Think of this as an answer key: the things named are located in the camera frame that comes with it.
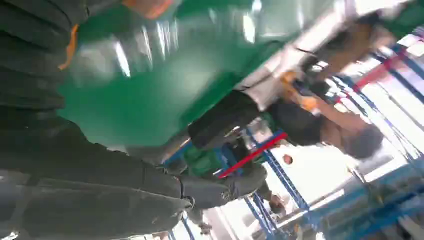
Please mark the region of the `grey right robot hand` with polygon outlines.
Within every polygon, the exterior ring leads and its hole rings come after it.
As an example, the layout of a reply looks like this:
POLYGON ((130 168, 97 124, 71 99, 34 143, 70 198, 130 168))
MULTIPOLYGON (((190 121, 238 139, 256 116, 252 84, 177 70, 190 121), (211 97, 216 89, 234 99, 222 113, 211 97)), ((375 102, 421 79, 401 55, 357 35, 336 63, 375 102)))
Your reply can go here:
POLYGON ((180 180, 89 142, 53 111, 0 109, 0 235, 112 240, 164 232, 193 205, 180 180))

